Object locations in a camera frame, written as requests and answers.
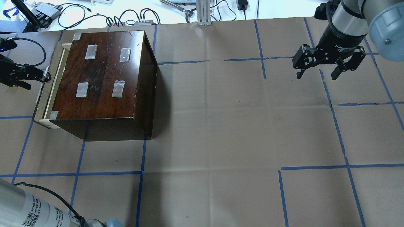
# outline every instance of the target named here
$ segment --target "cable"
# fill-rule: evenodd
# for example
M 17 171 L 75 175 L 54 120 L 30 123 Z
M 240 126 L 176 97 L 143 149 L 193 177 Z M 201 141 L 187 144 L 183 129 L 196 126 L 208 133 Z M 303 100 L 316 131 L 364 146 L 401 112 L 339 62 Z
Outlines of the cable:
M 257 17 L 256 17 L 256 19 L 258 19 L 258 12 L 259 12 L 259 0 L 258 0 L 258 3 L 257 3 Z
M 63 12 L 64 12 L 67 8 L 69 8 L 69 7 L 71 7 L 71 6 L 78 6 L 78 7 L 80 7 L 80 8 L 83 10 L 83 12 L 84 12 L 83 18 L 79 21 L 79 23 L 76 22 L 76 23 L 75 23 L 75 24 L 76 24 L 75 26 L 79 25 L 83 20 L 85 20 L 85 18 L 86 18 L 86 9 L 87 9 L 89 12 L 91 12 L 91 9 L 90 9 L 90 8 L 87 8 L 87 7 L 85 7 L 85 6 L 81 5 L 81 4 L 64 3 L 64 4 L 61 4 L 61 5 L 59 5 L 59 6 L 63 6 L 63 5 L 67 5 L 67 4 L 69 4 L 69 5 L 68 5 L 66 8 L 64 8 L 62 11 L 60 11 L 61 13 L 60 13 L 60 15 L 59 15 L 58 18 L 57 18 L 58 24 L 59 24 L 61 27 L 63 27 L 63 28 L 68 28 L 68 27 L 63 26 L 63 25 L 60 24 L 60 17 L 62 16 Z
M 96 15 L 92 15 L 92 16 L 86 17 L 86 18 L 84 18 L 84 19 L 82 19 L 82 20 L 80 20 L 80 21 L 77 21 L 76 23 L 72 24 L 71 26 L 69 26 L 69 27 L 63 29 L 63 31 L 64 31 L 64 30 L 67 30 L 67 29 L 69 29 L 69 28 L 75 27 L 75 26 L 79 25 L 81 22 L 83 22 L 83 21 L 85 21 L 85 20 L 87 20 L 87 19 L 90 19 L 91 17 L 96 17 L 96 16 L 103 16 L 103 17 L 105 17 L 105 18 L 108 18 L 108 17 L 105 16 L 105 15 L 102 15 L 102 14 L 97 13 Z
M 42 45 L 39 44 L 38 42 L 36 42 L 36 41 L 34 41 L 34 40 L 27 39 L 27 38 L 19 38 L 19 37 L 11 38 L 10 40 L 26 40 L 26 41 L 30 41 L 30 42 L 35 43 L 36 45 L 38 45 L 38 46 L 41 48 L 42 52 L 44 53 L 44 58 L 42 59 L 42 61 L 41 61 L 40 63 L 35 64 L 35 65 L 28 65 L 28 64 L 22 65 L 22 64 L 17 64 L 17 63 L 14 63 L 14 62 L 9 62 L 9 61 L 5 61 L 5 60 L 1 60 L 1 59 L 0 59 L 0 61 L 7 62 L 7 63 L 13 64 L 13 65 L 17 65 L 17 66 L 23 66 L 23 67 L 24 67 L 24 66 L 35 67 L 35 66 L 38 66 L 38 65 L 40 65 L 40 64 L 42 64 L 42 63 L 45 62 L 45 59 L 46 59 L 46 52 L 45 52 L 45 49 L 44 49 L 44 47 L 42 47 Z
M 136 14 L 137 20 L 140 21 L 140 18 L 139 18 L 139 15 L 137 14 L 137 12 L 134 11 L 134 10 L 132 10 L 132 9 L 127 9 L 127 10 L 125 10 L 125 11 L 121 14 L 121 16 L 119 16 L 119 20 L 121 20 L 122 16 L 123 16 L 126 12 L 129 12 L 129 11 L 134 12 L 134 13 Z
M 142 10 L 140 11 L 140 18 L 142 18 L 142 12 L 143 12 L 143 19 L 146 19 L 146 18 L 145 18 L 145 13 L 146 13 L 147 11 L 151 11 L 151 12 L 154 14 L 154 16 L 155 16 L 156 19 L 157 19 L 157 24 L 161 24 L 161 22 L 160 22 L 160 17 L 158 16 L 158 14 L 157 14 L 154 10 L 149 9 L 149 8 L 144 8 L 144 9 L 142 9 Z
M 227 7 L 229 8 L 229 10 L 230 10 L 231 12 L 234 13 L 234 16 L 235 16 L 235 18 L 234 18 L 232 21 L 236 20 L 236 19 L 237 19 L 237 14 L 230 8 L 229 3 L 228 3 L 226 0 L 221 0 L 221 1 L 220 1 L 219 3 L 217 3 L 216 5 L 211 6 L 211 8 L 213 8 L 213 7 L 215 7 L 215 6 L 218 6 L 221 2 L 226 2 Z
M 58 195 L 57 193 L 55 193 L 55 192 L 53 192 L 53 191 L 51 191 L 51 190 L 49 190 L 49 189 L 47 189 L 47 188 L 45 188 L 45 187 L 42 187 L 42 186 L 39 186 L 39 185 L 27 184 L 27 183 L 25 183 L 25 182 L 20 182 L 20 183 L 14 184 L 14 186 L 18 186 L 18 185 L 24 185 L 24 186 L 27 186 L 27 187 L 38 188 L 38 189 L 44 190 L 44 191 L 46 191 L 46 192 L 48 192 L 48 193 L 54 195 L 56 198 L 58 198 L 60 201 L 62 201 L 62 203 L 64 203 L 64 204 L 69 208 L 69 210 L 72 211 L 72 213 L 76 216 L 76 218 L 80 219 L 80 226 L 84 226 L 84 218 L 83 218 L 82 216 L 80 216 L 80 215 L 76 212 L 76 210 L 75 210 L 65 199 L 63 199 L 63 198 L 62 198 L 60 195 Z

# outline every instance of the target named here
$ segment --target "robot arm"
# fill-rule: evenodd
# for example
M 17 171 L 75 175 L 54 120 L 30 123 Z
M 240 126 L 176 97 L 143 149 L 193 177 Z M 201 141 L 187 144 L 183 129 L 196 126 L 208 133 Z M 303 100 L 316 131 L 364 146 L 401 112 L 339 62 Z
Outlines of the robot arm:
M 318 45 L 303 44 L 292 63 L 300 79 L 304 71 L 319 64 L 337 64 L 333 80 L 356 70 L 366 53 L 359 44 L 369 33 L 379 54 L 391 61 L 404 61 L 404 0 L 332 0 L 316 9 L 316 19 L 328 20 Z

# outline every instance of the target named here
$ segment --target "blue grid line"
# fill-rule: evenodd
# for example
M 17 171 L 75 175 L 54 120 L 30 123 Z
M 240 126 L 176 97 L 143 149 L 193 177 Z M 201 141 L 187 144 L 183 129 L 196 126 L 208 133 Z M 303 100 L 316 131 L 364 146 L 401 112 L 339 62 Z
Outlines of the blue grid line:
M 154 26 L 153 53 L 156 54 L 157 25 Z
M 351 169 L 349 167 L 348 158 L 345 156 L 345 146 L 344 146 L 344 143 L 342 141 L 341 131 L 339 130 L 338 121 L 337 121 L 337 118 L 335 116 L 335 111 L 334 111 L 334 108 L 332 107 L 331 97 L 330 97 L 330 93 L 328 92 L 327 83 L 326 83 L 326 81 L 324 79 L 324 74 L 323 74 L 323 72 L 321 70 L 320 70 L 320 75 L 321 75 L 321 79 L 323 81 L 324 89 L 325 89 L 325 91 L 327 93 L 327 98 L 328 98 L 328 102 L 329 102 L 330 109 L 331 109 L 331 112 L 332 112 L 332 117 L 334 119 L 335 128 L 337 130 L 337 134 L 338 134 L 338 138 L 339 138 L 339 143 L 341 145 L 342 153 L 344 154 L 345 164 L 346 164 L 346 168 L 347 168 L 347 171 L 348 171 L 349 181 L 351 182 L 351 187 L 352 187 L 352 191 L 353 191 L 353 196 L 355 198 L 356 207 L 358 208 L 360 222 L 362 223 L 362 227 L 366 227 L 365 219 L 363 218 L 362 209 L 361 209 L 360 203 L 359 203 L 359 198 L 358 198 L 358 195 L 356 193 L 356 187 L 355 187 L 354 179 L 352 177 Z
M 119 172 L 80 172 L 79 176 L 110 176 L 110 175 L 137 175 L 141 174 L 141 171 L 119 171 Z M 16 174 L 15 177 L 72 177 L 77 173 L 27 173 Z M 13 177 L 14 174 L 0 174 L 1 177 Z
M 281 170 L 319 170 L 319 169 L 344 169 L 347 166 L 287 166 Z
M 305 23 L 305 25 L 306 25 L 307 32 L 309 33 L 309 38 L 310 38 L 311 46 L 314 47 L 313 37 L 311 36 L 309 24 L 307 23 L 306 17 L 303 17 L 303 20 L 304 20 L 304 23 Z
M 141 174 L 141 171 L 121 171 L 121 172 L 81 172 L 79 176 L 110 176 L 110 175 L 135 175 Z
M 347 164 L 349 181 L 351 182 L 353 197 L 355 198 L 356 206 L 358 208 L 360 222 L 362 223 L 362 227 L 366 227 L 365 219 L 363 218 L 362 208 L 360 207 L 360 203 L 359 203 L 359 197 L 358 197 L 358 194 L 356 193 L 356 187 L 355 187 L 355 183 L 354 183 L 354 178 L 352 176 L 351 167 L 349 166 L 348 158 L 347 157 L 344 157 L 344 158 L 345 158 L 345 163 Z
M 70 199 L 70 205 L 73 206 L 73 202 L 74 202 L 74 196 L 76 195 L 76 188 L 77 188 L 77 181 L 78 181 L 78 176 L 80 173 L 80 167 L 81 167 L 81 161 L 83 159 L 83 153 L 84 153 L 84 148 L 86 146 L 86 141 L 83 140 L 83 143 L 81 145 L 81 151 L 80 151 L 80 157 L 78 159 L 78 164 L 77 164 L 77 170 L 76 170 L 76 177 L 74 179 L 74 185 L 73 185 L 73 190 L 72 190 L 72 197 Z
M 283 216 L 285 218 L 285 226 L 289 227 L 288 213 L 286 211 L 285 192 L 283 190 L 282 174 L 279 170 L 278 170 L 278 175 L 279 175 L 280 196 L 282 198 Z
M 140 219 L 140 203 L 142 199 L 142 188 L 143 188 L 143 171 L 145 170 L 145 159 L 146 159 L 146 145 L 147 145 L 147 135 L 145 134 L 145 138 L 143 139 L 143 154 L 142 154 L 142 166 L 139 180 L 139 191 L 137 194 L 137 209 L 136 209 L 136 227 L 139 227 L 139 219 Z
M 0 117 L 0 119 L 28 119 L 32 116 L 10 116 L 10 117 Z
M 63 35 L 63 30 L 60 32 L 59 39 L 58 39 L 59 42 L 62 40 L 62 35 Z
M 268 60 L 269 58 L 256 57 L 256 58 L 225 59 L 225 61 L 256 61 L 256 60 L 263 60 L 263 59 Z
M 267 75 L 266 75 L 266 73 L 265 73 L 265 65 L 264 65 L 264 60 L 263 60 L 263 55 L 262 55 L 261 39 L 259 38 L 257 20 L 254 20 L 254 25 L 255 25 L 255 32 L 257 33 L 257 40 L 258 40 L 258 47 L 259 47 L 259 56 L 261 57 L 262 74 L 263 74 L 263 76 L 264 76 L 264 79 L 266 79 L 266 78 L 267 78 Z
M 281 170 L 319 170 L 319 169 L 344 169 L 344 166 L 286 166 L 282 167 Z M 404 167 L 404 163 L 392 163 L 392 164 L 359 164 L 359 165 L 349 165 L 352 168 L 385 168 L 385 167 Z
M 174 65 L 174 64 L 190 64 L 190 63 L 199 63 L 199 62 L 205 62 L 209 60 L 203 60 L 203 61 L 173 61 L 173 62 L 160 62 L 157 63 L 158 65 Z
M 28 138 L 29 138 L 29 135 L 31 133 L 31 129 L 32 129 L 33 124 L 34 124 L 33 121 L 31 121 L 31 123 L 29 124 L 27 136 L 25 137 L 25 141 L 24 141 L 23 148 L 21 150 L 20 158 L 18 159 L 18 163 L 17 163 L 17 166 L 15 167 L 15 171 L 14 171 L 14 176 L 13 176 L 13 179 L 11 181 L 12 184 L 14 184 L 15 178 L 16 178 L 17 173 L 18 173 L 18 169 L 20 168 L 21 160 L 23 159 L 23 155 L 24 155 L 24 152 L 25 152 L 25 148 L 27 147 Z
M 404 104 L 404 102 L 394 102 L 394 104 Z M 358 106 L 358 105 L 391 105 L 391 102 L 388 103 L 341 103 L 338 106 Z
M 370 45 L 369 45 L 369 43 L 368 43 L 368 40 L 367 40 L 366 38 L 365 38 L 365 43 L 366 43 L 366 45 L 368 46 L 370 53 L 373 53 L 373 52 L 372 52 L 372 49 L 370 48 Z M 375 66 L 376 66 L 376 68 L 377 68 L 377 71 L 378 71 L 378 73 L 379 73 L 380 80 L 381 80 L 381 82 L 383 83 L 384 89 L 386 90 L 386 93 L 387 93 L 387 95 L 388 95 L 388 97 L 389 97 L 389 99 L 390 99 L 390 102 L 391 102 L 391 105 L 393 106 L 394 112 L 395 112 L 396 115 L 397 115 L 397 119 L 398 119 L 398 121 L 399 121 L 399 123 L 400 123 L 400 125 L 401 125 L 401 129 L 404 131 L 404 124 L 403 124 L 403 121 L 402 121 L 402 119 L 401 119 L 400 113 L 399 113 L 398 110 L 397 110 L 397 107 L 396 107 L 396 104 L 394 103 L 393 97 L 391 96 L 391 94 L 390 94 L 390 92 L 389 92 L 389 89 L 387 88 L 386 82 L 384 81 L 384 78 L 383 78 L 383 76 L 382 76 L 382 74 L 381 74 L 381 72 L 380 72 L 380 69 L 379 69 L 379 67 L 377 66 L 376 59 L 375 59 L 375 56 L 374 56 L 374 55 L 372 55 L 372 60 L 373 60 L 373 63 L 375 64 Z

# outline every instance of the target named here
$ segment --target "dark wooden box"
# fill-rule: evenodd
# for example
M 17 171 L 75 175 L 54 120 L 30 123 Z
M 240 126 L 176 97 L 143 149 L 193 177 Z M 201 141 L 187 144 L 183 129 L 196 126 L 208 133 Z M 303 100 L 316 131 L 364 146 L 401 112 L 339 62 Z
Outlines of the dark wooden box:
M 85 59 L 89 45 L 94 59 Z M 129 62 L 120 62 L 130 48 Z M 144 31 L 81 34 L 73 40 L 49 120 L 86 141 L 152 137 L 157 61 Z M 112 97 L 116 81 L 122 97 Z M 76 97 L 79 83 L 86 97 Z

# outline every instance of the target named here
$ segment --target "power adapter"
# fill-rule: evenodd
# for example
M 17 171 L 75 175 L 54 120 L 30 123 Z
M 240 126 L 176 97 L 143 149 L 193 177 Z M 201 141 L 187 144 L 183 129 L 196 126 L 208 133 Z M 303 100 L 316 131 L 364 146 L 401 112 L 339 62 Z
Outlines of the power adapter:
M 238 3 L 238 10 L 243 11 L 248 8 L 248 1 L 247 0 L 237 0 Z

